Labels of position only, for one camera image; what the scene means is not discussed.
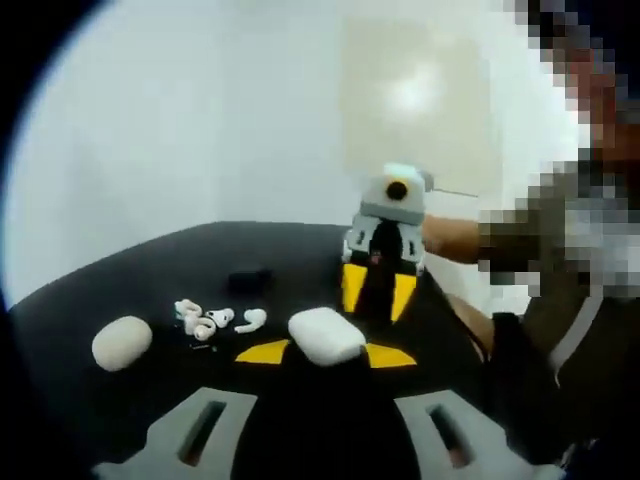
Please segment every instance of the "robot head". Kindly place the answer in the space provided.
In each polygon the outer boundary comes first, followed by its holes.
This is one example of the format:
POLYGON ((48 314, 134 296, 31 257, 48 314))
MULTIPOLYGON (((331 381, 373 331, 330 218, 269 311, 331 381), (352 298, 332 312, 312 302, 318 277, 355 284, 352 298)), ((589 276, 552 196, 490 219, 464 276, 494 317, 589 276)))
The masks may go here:
POLYGON ((385 220, 420 225, 424 193, 433 189, 433 177, 410 165, 389 163, 374 177, 362 196, 360 213, 385 220))

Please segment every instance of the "beige oval object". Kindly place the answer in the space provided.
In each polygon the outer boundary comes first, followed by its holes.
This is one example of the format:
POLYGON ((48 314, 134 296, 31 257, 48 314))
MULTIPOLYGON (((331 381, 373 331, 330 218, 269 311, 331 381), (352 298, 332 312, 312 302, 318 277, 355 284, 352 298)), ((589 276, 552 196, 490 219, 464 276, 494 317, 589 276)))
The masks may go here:
POLYGON ((137 317, 114 320, 93 339, 91 351, 96 363, 108 372, 117 372, 136 361, 151 345, 151 328, 137 317))

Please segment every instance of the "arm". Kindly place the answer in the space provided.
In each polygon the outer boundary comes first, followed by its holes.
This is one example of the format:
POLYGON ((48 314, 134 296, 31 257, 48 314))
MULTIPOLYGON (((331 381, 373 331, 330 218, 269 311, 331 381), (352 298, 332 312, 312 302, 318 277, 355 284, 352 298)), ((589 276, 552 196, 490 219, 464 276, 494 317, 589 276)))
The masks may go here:
POLYGON ((539 211, 491 212, 488 222, 425 217, 422 234, 429 253, 458 263, 489 262, 492 272, 526 272, 539 259, 539 211))

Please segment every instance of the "white wall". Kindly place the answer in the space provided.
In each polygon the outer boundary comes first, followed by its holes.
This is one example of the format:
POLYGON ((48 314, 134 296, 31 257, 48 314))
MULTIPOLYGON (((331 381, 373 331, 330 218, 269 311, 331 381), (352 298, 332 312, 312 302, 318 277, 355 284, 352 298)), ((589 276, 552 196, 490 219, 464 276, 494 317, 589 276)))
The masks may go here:
MULTIPOLYGON (((489 67, 506 184, 522 183, 523 172, 570 143, 558 133, 558 122, 571 123, 562 95, 553 96, 526 30, 516 32, 508 15, 472 0, 447 5, 110 4, 58 55, 24 114, 4 212, 9 305, 104 256, 201 223, 348 223, 358 196, 342 165, 336 102, 345 15, 439 12, 466 22, 489 67)), ((501 187, 484 201, 507 198, 501 187)), ((430 199, 433 213, 458 217, 477 217, 480 205, 430 199)), ((489 308, 474 267, 432 264, 445 289, 489 308)))

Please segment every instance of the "small robot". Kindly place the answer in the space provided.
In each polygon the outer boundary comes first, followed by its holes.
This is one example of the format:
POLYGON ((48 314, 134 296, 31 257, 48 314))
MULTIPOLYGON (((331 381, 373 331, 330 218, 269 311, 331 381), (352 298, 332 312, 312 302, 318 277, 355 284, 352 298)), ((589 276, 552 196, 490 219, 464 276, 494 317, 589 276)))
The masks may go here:
POLYGON ((398 320, 425 268, 424 196, 431 190, 432 176, 410 165, 387 164, 382 175, 370 180, 343 241, 343 308, 347 313, 356 308, 369 267, 393 261, 391 321, 398 320), (386 240, 387 247, 380 247, 381 236, 386 237, 382 244, 386 240))

